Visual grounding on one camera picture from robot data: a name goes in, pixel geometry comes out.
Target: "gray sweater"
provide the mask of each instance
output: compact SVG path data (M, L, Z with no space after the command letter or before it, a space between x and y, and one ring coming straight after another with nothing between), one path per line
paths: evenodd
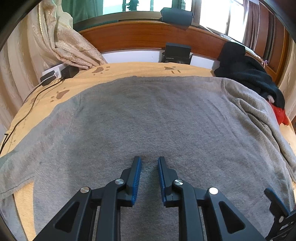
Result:
M269 104L214 77L129 77L55 107L0 159L1 211L23 239L11 194L34 180L36 232L83 186L105 186L143 161L138 199L122 208L121 240L177 240L178 210L164 208L157 159L194 187L217 187L266 236L270 187L291 210L295 156Z

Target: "beige curtain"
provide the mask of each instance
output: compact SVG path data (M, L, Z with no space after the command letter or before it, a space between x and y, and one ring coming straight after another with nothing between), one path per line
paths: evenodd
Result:
M290 39L287 64L279 84L286 100L286 113L290 120L296 116L296 43Z
M89 69L105 64L100 52L63 12L62 0L43 0L14 29L0 52L0 127L8 129L42 72L60 63Z
M248 1L248 17L243 44L255 50L259 29L259 5Z

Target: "beige cloth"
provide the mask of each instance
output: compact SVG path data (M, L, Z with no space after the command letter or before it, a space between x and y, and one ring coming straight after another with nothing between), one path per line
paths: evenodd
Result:
M292 120L296 116L296 43L290 39L287 64L279 83L279 89L286 100L287 116Z
M77 74L74 78L65 80L61 84L58 84L52 89L42 93L38 97L32 112L23 122L20 123L5 145L2 156L12 151L33 127L35 127L52 112L53 108L57 104L67 101L81 91L94 85L130 76L156 77L192 75L211 77L212 71L209 69L184 64L139 62L106 64L88 71L80 71L79 74ZM32 101L34 100L35 96L43 88L44 87L39 87L32 94L32 96L30 96L28 101L21 107L12 121L8 133L10 133L14 125L27 114L31 108ZM293 131L292 125L281 125L281 132L295 152L296 135ZM33 216L33 187L34 183L30 183L22 187L18 192L14 193L17 211L29 241L33 240L36 236Z
M73 29L62 0L43 0L13 30L0 52L0 125L6 129L42 72L60 63L89 69L106 61Z

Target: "window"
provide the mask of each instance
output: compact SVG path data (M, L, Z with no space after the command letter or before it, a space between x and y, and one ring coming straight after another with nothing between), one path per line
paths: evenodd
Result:
M202 0L200 25L242 42L245 16L243 0Z
M116 12L154 11L176 7L191 11L192 0L62 0L62 7L73 23Z

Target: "tree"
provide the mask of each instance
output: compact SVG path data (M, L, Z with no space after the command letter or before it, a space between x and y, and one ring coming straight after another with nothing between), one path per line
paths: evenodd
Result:
M130 0L130 2L127 4L128 10L137 11L138 4L139 4L139 0Z

